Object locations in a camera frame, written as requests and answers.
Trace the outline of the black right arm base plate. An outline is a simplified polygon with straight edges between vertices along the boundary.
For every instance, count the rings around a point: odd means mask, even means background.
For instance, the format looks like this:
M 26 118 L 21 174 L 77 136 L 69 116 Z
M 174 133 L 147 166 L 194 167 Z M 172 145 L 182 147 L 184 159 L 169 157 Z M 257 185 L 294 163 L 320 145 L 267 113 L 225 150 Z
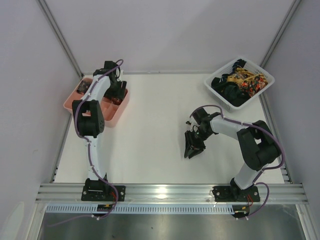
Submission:
M 261 200 L 256 186 L 250 186 L 247 189 L 240 189 L 237 186 L 220 185 L 214 186 L 211 192 L 216 202 L 245 203 L 249 201 L 257 203 Z

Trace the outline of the red multicolour patterned tie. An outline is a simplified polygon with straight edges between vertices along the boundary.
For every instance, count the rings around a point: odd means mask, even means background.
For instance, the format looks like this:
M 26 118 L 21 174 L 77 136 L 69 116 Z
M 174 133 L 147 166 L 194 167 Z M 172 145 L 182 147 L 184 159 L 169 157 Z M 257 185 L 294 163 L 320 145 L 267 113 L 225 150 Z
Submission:
M 112 98 L 111 99 L 111 102 L 112 104 L 116 105 L 116 106 L 119 106 L 122 102 L 123 102 L 123 99 L 122 98 Z

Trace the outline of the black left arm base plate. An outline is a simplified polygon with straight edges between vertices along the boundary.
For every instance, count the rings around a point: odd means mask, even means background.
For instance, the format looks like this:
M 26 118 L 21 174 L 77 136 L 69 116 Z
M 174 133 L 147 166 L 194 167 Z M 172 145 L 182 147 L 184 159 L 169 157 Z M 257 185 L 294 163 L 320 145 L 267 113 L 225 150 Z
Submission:
M 118 202 L 123 202 L 126 195 L 125 185 L 114 186 L 118 193 Z M 116 200 L 116 191 L 107 184 L 86 184 L 83 187 L 81 200 L 84 202 L 113 202 Z

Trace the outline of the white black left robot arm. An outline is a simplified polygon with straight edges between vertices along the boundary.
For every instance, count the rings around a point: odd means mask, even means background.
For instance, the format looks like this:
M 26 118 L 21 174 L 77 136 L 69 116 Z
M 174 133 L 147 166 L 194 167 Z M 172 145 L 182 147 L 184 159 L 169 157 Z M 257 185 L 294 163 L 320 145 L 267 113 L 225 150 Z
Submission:
M 82 201 L 119 200 L 116 187 L 108 182 L 107 173 L 103 171 L 102 133 L 105 130 L 105 119 L 101 102 L 105 93 L 115 94 L 122 98 L 125 87 L 120 80 L 123 59 L 106 61 L 104 67 L 93 73 L 93 79 L 80 100 L 72 102 L 72 115 L 75 133 L 84 141 L 88 160 L 88 174 L 82 190 Z

